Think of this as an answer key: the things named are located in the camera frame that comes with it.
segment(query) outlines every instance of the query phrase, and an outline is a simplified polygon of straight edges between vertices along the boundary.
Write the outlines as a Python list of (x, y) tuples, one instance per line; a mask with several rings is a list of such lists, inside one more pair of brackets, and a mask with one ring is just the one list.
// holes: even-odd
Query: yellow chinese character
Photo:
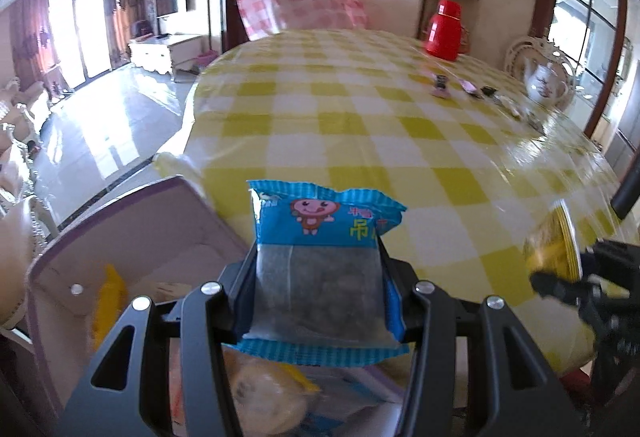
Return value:
[(360, 240), (362, 237), (369, 236), (369, 226), (367, 226), (366, 219), (354, 219), (353, 227), (350, 229), (351, 237), (358, 237)]

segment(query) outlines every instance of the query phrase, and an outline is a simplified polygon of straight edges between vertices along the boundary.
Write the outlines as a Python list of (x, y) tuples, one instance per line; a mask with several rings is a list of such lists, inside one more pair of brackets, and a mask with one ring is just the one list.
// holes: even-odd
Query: yellow and white tablecloth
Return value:
[[(452, 99), (431, 95), (434, 74), (449, 76)], [(456, 78), (528, 103), (546, 136)], [(609, 164), (567, 117), (481, 61), (444, 62), (385, 32), (291, 31), (230, 51), (201, 76), (179, 138), (184, 153), (160, 154), (157, 168), (190, 177), (247, 243), (248, 179), (375, 188), (402, 202), (389, 254), (450, 295), (505, 298), (558, 372), (591, 356), (592, 336), (574, 310), (533, 293), (525, 236), (564, 198), (581, 247), (638, 242), (634, 220), (609, 209)]]

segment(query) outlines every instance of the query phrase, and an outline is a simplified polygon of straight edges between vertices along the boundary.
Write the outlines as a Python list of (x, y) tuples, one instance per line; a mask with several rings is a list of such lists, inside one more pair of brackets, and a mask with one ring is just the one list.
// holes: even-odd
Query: red checkered cloth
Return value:
[(286, 29), (361, 29), (367, 15), (358, 0), (236, 0), (249, 40)]

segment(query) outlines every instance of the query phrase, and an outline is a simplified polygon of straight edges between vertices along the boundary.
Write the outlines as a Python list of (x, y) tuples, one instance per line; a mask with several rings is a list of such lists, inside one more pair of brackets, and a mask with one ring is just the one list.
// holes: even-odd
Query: red thermos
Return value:
[(460, 4), (441, 0), (438, 2), (438, 14), (431, 17), (426, 31), (425, 50), (438, 58), (456, 61), (461, 38)]

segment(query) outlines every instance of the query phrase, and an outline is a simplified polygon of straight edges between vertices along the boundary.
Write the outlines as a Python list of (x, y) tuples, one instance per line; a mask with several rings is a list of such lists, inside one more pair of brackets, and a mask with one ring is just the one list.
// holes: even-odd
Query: white teapot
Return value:
[(534, 64), (525, 58), (524, 84), (529, 97), (540, 105), (552, 109), (569, 92), (566, 82), (552, 69), (553, 62), (546, 66)]

